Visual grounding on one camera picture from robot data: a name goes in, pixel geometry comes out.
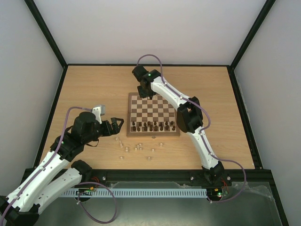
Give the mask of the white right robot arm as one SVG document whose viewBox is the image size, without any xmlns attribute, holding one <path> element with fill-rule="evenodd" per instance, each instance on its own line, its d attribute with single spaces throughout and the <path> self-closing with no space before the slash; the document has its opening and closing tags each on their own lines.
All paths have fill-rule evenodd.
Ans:
<svg viewBox="0 0 301 226">
<path fill-rule="evenodd" d="M 176 113 L 178 128 L 190 136 L 202 162 L 205 180 L 214 185 L 221 180 L 224 167 L 215 155 L 205 133 L 203 113 L 197 97 L 189 97 L 172 86 L 157 70 L 147 71 L 142 65 L 137 65 L 132 74 L 140 83 L 137 87 L 141 97 L 161 95 L 171 104 Z"/>
</svg>

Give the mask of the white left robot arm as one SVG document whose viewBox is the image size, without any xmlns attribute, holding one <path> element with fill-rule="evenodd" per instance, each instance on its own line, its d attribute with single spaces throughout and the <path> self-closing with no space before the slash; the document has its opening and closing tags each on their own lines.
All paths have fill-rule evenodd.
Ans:
<svg viewBox="0 0 301 226">
<path fill-rule="evenodd" d="M 1 221 L 13 226 L 34 225 L 43 210 L 63 192 L 78 184 L 90 184 L 92 168 L 74 158 L 90 142 L 119 133 L 117 119 L 101 119 L 99 113 L 81 112 L 70 127 L 63 127 L 39 166 L 7 196 L 0 198 Z"/>
</svg>

